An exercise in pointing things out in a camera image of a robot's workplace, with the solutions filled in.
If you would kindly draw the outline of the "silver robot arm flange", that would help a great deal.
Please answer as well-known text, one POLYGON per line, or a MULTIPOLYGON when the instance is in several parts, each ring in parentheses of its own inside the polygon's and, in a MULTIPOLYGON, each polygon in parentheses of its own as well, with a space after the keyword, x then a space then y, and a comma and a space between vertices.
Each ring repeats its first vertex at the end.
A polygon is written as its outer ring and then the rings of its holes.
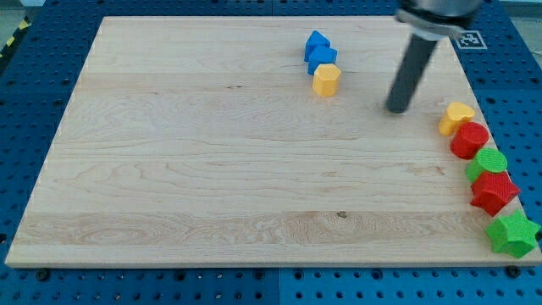
POLYGON ((460 38, 476 18, 482 0, 400 0, 395 17, 427 41, 460 38))

